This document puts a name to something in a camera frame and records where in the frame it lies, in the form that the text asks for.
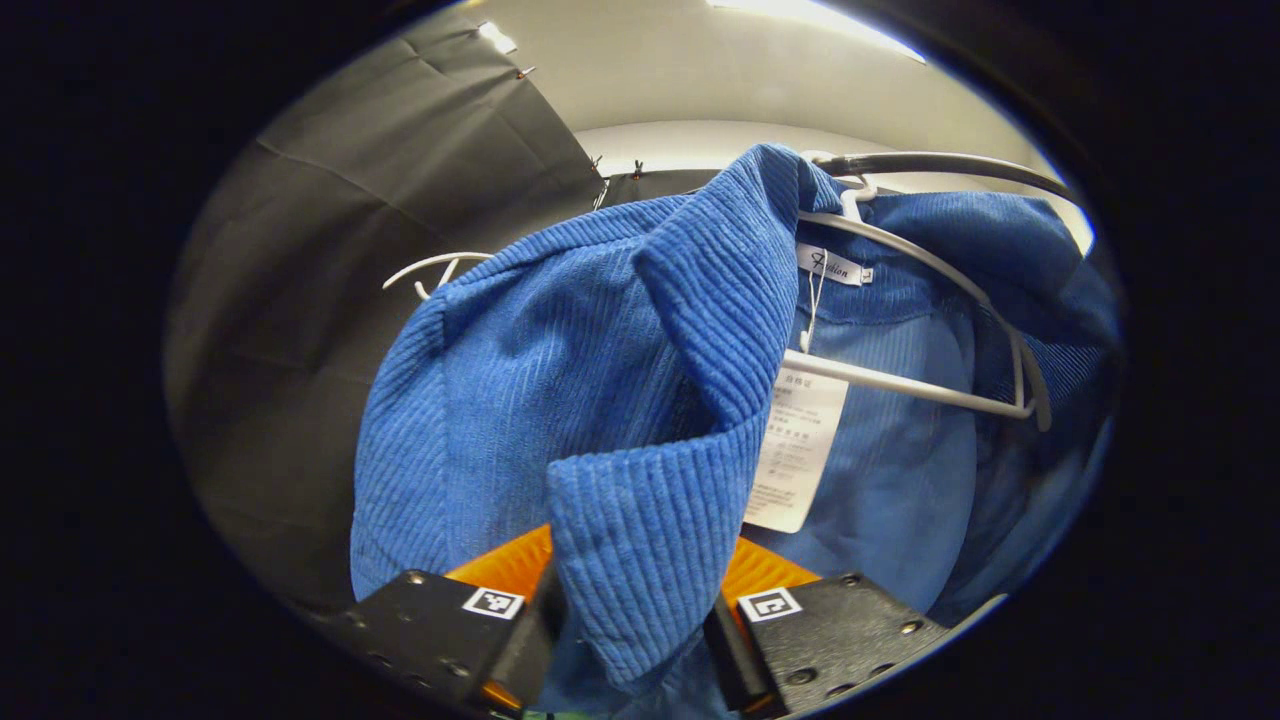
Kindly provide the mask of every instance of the black fabric backdrop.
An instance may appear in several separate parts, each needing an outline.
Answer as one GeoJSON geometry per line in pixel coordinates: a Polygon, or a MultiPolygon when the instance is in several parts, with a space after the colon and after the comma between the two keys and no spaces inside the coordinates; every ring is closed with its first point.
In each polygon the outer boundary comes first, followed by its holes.
{"type": "Polygon", "coordinates": [[[442,13],[314,87],[237,158],[173,281],[165,391],[209,519],[274,592],[355,602],[360,419],[415,260],[495,252],[603,179],[509,59],[442,13]]]}
{"type": "MultiPolygon", "coordinates": [[[[637,160],[643,163],[644,158],[637,160]]],[[[657,170],[641,173],[639,178],[634,173],[609,176],[609,187],[604,191],[600,208],[692,192],[707,184],[716,173],[717,170],[657,170]]]]}

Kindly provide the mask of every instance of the blue fabric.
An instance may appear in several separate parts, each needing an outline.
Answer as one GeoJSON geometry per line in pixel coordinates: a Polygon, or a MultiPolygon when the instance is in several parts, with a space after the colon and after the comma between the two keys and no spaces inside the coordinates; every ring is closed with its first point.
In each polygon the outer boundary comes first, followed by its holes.
{"type": "Polygon", "coordinates": [[[433,295],[366,406],[356,596],[550,521],[571,621],[539,708],[716,717],[731,714],[699,626],[740,532],[950,621],[1025,578],[1096,474],[1120,337],[1106,284],[1023,196],[884,196],[863,215],[966,273],[1027,333],[1051,432],[850,387],[805,525],[741,525],[772,383],[809,319],[796,240],[876,273],[826,283],[814,354],[1011,397],[1007,338],[950,281],[797,223],[838,211],[841,191],[756,146],[694,196],[552,227],[433,295]]]}

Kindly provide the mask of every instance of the white ceiling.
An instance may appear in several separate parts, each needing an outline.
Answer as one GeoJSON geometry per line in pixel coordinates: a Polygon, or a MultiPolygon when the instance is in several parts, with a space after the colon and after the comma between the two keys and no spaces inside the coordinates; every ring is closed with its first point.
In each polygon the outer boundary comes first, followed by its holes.
{"type": "Polygon", "coordinates": [[[936,65],[794,20],[705,0],[474,0],[577,132],[654,120],[813,128],[897,150],[1032,164],[998,111],[936,65]]]}

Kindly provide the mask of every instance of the white clothes hanger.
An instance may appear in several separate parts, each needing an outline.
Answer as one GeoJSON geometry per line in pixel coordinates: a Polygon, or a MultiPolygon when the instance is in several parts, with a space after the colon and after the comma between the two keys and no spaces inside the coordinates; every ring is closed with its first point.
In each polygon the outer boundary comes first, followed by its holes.
{"type": "MultiPolygon", "coordinates": [[[[444,255],[433,255],[426,260],[419,260],[417,263],[401,268],[394,275],[387,278],[387,282],[383,283],[383,290],[389,288],[392,283],[412,273],[413,270],[419,270],[421,268],[428,268],[431,265],[438,265],[448,260],[449,264],[444,268],[444,274],[440,275],[440,282],[435,283],[435,287],[440,287],[442,284],[449,282],[449,278],[453,277],[453,270],[458,269],[460,261],[488,260],[489,258],[493,258],[493,255],[489,255],[488,252],[445,252],[444,255]]],[[[413,281],[413,290],[417,291],[417,296],[421,297],[422,300],[431,299],[431,296],[426,293],[426,288],[422,287],[422,283],[420,281],[413,281]]]]}
{"type": "MultiPolygon", "coordinates": [[[[808,354],[808,346],[813,341],[812,329],[805,331],[801,338],[801,346],[805,351],[787,350],[782,357],[782,366],[804,370],[814,373],[818,375],[835,378],[845,380],[850,384],[858,384],[863,387],[874,387],[881,389],[887,389],[892,392],[900,392],[904,395],[910,395],[913,397],[919,397],[923,400],[932,400],[936,402],[943,402],[946,405],[955,405],[959,407],[968,407],[970,410],[978,410],[982,413],[993,413],[997,415],[1004,415],[1007,418],[1027,419],[1033,413],[1036,414],[1036,424],[1041,432],[1044,432],[1052,424],[1052,415],[1048,402],[1048,387],[1044,384],[1044,377],[1041,374],[1039,363],[1036,361],[1036,355],[1030,351],[1027,345],[1027,340],[1019,333],[1012,325],[1010,325],[991,304],[991,299],[987,293],[982,291],[973,281],[965,277],[964,273],[956,268],[947,264],[945,260],[933,255],[932,252],[924,250],[923,247],[910,242],[902,237],[899,237],[888,231],[869,225],[861,222],[858,213],[856,202],[859,200],[867,201],[876,196],[876,186],[859,177],[863,187],[858,190],[849,190],[841,195],[845,209],[842,215],[833,215],[829,213],[800,213],[800,219],[838,228],[854,234],[865,237],[873,242],[878,242],[887,247],[892,247],[904,255],[914,258],[920,263],[933,268],[934,270],[942,273],[952,282],[960,286],[968,295],[978,301],[979,305],[991,313],[991,316],[1000,324],[1001,329],[1009,336],[1009,342],[1012,348],[1012,365],[1014,365],[1014,402],[1000,402],[987,397],[979,397],[977,395],[960,392],[957,389],[946,388],[942,386],[936,386],[920,380],[914,380],[910,378],[904,378],[900,375],[892,375],[888,373],[882,373],[879,370],[872,370],[870,368],[863,368],[860,365],[850,365],[847,363],[837,363],[835,360],[827,360],[823,357],[815,357],[808,354]],[[1025,401],[1024,397],[1024,364],[1029,370],[1032,395],[1030,401],[1025,401]]],[[[813,307],[813,313],[817,313],[817,306],[813,307]]]]}

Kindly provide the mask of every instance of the white tag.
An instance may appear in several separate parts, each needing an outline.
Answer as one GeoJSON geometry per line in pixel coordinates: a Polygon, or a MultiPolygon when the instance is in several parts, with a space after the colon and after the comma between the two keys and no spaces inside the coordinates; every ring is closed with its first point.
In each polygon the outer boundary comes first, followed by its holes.
{"type": "Polygon", "coordinates": [[[794,533],[804,525],[836,439],[849,383],[782,368],[760,445],[745,521],[794,533]]]}
{"type": "MultiPolygon", "coordinates": [[[[822,255],[823,250],[820,247],[814,247],[804,242],[796,243],[796,264],[800,265],[801,270],[823,273],[822,255]]],[[[863,268],[858,263],[845,260],[829,250],[827,251],[827,269],[824,274],[827,279],[852,286],[867,284],[872,282],[872,277],[874,275],[870,268],[863,268]]]]}

